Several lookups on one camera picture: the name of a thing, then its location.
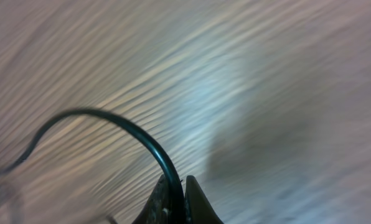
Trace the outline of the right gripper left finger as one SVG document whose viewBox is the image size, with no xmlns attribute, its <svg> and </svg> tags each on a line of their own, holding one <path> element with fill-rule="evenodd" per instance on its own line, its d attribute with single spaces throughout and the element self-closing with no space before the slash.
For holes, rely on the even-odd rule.
<svg viewBox="0 0 371 224">
<path fill-rule="evenodd" d="M 168 224 L 170 208 L 169 187 L 163 174 L 132 224 Z"/>
</svg>

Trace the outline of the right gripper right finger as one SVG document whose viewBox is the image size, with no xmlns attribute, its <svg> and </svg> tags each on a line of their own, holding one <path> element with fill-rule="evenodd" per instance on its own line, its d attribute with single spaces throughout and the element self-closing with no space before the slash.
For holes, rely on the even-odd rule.
<svg viewBox="0 0 371 224">
<path fill-rule="evenodd" d="M 223 224 L 193 175 L 186 178 L 185 222 L 187 224 Z"/>
</svg>

